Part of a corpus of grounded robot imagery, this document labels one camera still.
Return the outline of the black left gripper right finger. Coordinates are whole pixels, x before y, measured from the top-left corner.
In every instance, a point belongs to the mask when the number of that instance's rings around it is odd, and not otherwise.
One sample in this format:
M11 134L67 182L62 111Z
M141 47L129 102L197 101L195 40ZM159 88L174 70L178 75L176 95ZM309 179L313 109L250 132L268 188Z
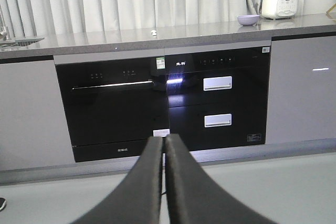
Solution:
M273 223L212 180L178 134L169 134L164 143L171 223Z

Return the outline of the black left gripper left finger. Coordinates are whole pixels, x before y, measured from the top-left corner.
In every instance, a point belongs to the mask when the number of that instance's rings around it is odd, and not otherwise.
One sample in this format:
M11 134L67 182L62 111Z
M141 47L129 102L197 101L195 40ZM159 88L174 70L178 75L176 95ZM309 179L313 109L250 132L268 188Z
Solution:
M122 182L73 223L159 223L163 138L149 137Z

